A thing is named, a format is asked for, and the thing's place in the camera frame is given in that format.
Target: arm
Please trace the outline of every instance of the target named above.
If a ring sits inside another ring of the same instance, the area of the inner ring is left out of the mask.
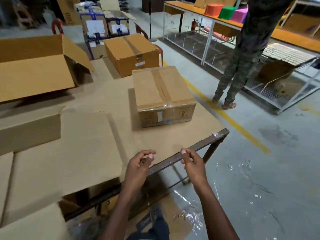
[[[128,215],[138,191],[146,181],[149,166],[153,161],[154,150],[138,152],[130,159],[125,173],[122,191],[112,210],[105,231],[99,240],[123,240],[126,234]]]
[[[181,163],[185,164],[186,173],[201,201],[209,240],[239,240],[208,183],[203,159],[193,150],[183,149],[181,153]]]

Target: hand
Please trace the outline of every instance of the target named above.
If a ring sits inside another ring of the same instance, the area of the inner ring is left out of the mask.
[[[180,162],[185,165],[186,174],[193,184],[195,192],[199,195],[204,187],[210,187],[207,180],[205,163],[194,150],[183,148],[181,154],[183,159]]]
[[[138,191],[146,181],[149,166],[154,160],[153,155],[155,153],[155,150],[144,150],[138,152],[133,158],[130,159],[122,186],[122,192],[126,197],[129,198],[129,200],[135,200]]]

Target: person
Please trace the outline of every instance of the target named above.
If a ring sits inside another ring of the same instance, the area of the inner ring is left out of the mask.
[[[106,229],[101,234],[99,240],[124,239],[130,207],[146,180],[149,166],[155,153],[155,150],[144,150],[138,152],[130,159],[126,169],[122,191],[108,219]],[[238,235],[208,183],[203,159],[190,149],[183,148],[181,153],[183,158],[181,163],[185,165],[186,173],[201,201],[209,240],[239,240]],[[157,205],[151,207],[150,218],[152,228],[148,232],[134,232],[128,236],[127,240],[168,240],[169,227],[162,216],[161,209]]]
[[[248,0],[248,13],[235,41],[229,63],[212,102],[217,104],[232,78],[222,109],[236,107],[236,94],[245,86],[267,47],[272,32],[293,0]]]

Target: orange box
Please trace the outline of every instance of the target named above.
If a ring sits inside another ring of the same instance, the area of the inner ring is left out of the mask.
[[[222,8],[222,4],[212,3],[206,7],[204,14],[208,16],[219,16]]]

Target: fire extinguisher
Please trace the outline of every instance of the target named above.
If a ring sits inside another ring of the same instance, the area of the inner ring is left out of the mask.
[[[191,31],[195,31],[196,27],[198,27],[197,21],[194,19],[191,23]]]

